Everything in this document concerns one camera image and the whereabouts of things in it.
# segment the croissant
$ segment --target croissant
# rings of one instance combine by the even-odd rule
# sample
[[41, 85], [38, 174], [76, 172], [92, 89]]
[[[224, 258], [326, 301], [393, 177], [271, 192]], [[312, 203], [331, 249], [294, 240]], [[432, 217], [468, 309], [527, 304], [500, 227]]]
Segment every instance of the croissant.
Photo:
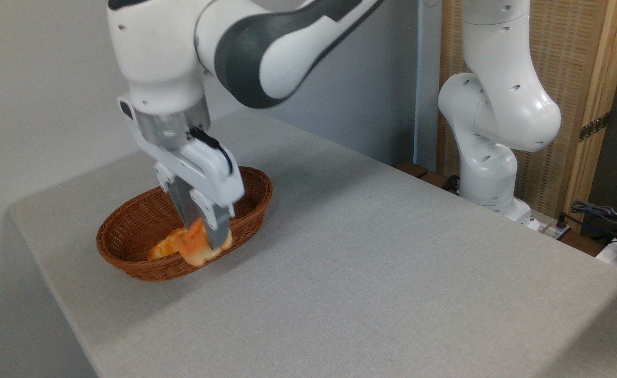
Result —
[[184, 227], [176, 229], [166, 239], [152, 247], [147, 255], [147, 259], [152, 261], [179, 252], [188, 264], [201, 268], [208, 261], [213, 260], [223, 251], [229, 249], [231, 244], [232, 236], [231, 230], [229, 230], [224, 244], [217, 249], [212, 249], [208, 241], [208, 234], [205, 232], [203, 220], [198, 218], [189, 227], [189, 230], [186, 230]]

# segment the black cable bundle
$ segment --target black cable bundle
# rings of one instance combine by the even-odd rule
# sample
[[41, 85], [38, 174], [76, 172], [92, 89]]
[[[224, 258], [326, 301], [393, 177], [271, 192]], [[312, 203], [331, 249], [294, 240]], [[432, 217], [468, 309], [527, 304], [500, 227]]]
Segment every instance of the black cable bundle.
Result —
[[[578, 223], [585, 229], [601, 235], [601, 237], [610, 237], [615, 239], [614, 242], [617, 242], [617, 212], [613, 208], [609, 206], [598, 206], [596, 204], [586, 203], [584, 201], [574, 201], [571, 207], [573, 214], [585, 214], [588, 216], [587, 219], [582, 222], [574, 217], [570, 217], [567, 213], [560, 213], [561, 217]], [[606, 230], [597, 227], [593, 224], [596, 219], [601, 219], [602, 221], [615, 226], [615, 229]]]

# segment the cable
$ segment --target cable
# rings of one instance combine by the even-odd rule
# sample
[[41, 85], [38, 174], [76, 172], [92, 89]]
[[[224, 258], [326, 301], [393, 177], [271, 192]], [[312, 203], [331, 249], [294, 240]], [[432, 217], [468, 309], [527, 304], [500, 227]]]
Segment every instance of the cable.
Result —
[[572, 222], [575, 222], [579, 225], [581, 225], [582, 227], [584, 227], [587, 230], [591, 230], [592, 232], [596, 232], [597, 234], [601, 234], [601, 235], [606, 235], [608, 237], [611, 237], [613, 239], [617, 239], [617, 232], [609, 232], [608, 230], [603, 230], [603, 229], [597, 229], [595, 227], [592, 227], [591, 225], [589, 225], [586, 222], [582, 222], [581, 220], [578, 220], [574, 217], [570, 217], [570, 215], [567, 215], [567, 213], [560, 213], [561, 216], [565, 216], [565, 218], [571, 220]]

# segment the metal hinge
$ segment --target metal hinge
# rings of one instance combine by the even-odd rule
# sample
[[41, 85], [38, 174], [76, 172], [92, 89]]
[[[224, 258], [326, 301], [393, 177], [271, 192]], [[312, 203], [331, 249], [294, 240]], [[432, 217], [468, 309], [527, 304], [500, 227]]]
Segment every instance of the metal hinge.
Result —
[[607, 112], [605, 115], [603, 115], [602, 117], [594, 120], [593, 122], [587, 124], [586, 126], [581, 128], [581, 134], [579, 134], [579, 141], [584, 141], [585, 139], [589, 138], [590, 136], [592, 136], [593, 134], [596, 134], [596, 132], [601, 131], [602, 129], [604, 129], [606, 127], [606, 125], [609, 124], [609, 116], [611, 115], [611, 112]]

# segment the woven panel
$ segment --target woven panel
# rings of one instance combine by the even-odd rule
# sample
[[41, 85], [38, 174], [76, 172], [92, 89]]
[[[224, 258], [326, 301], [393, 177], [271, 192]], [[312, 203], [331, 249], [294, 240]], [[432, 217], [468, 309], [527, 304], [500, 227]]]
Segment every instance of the woven panel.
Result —
[[[441, 82], [468, 72], [462, 57], [462, 2], [444, 2]], [[519, 160], [516, 196], [553, 216], [564, 201], [586, 101], [587, 73], [595, 61], [604, 4], [597, 0], [532, 0], [530, 49], [539, 79], [560, 106], [558, 137], [537, 153], [515, 151]], [[437, 169], [459, 174], [457, 146], [445, 119], [438, 132]]]

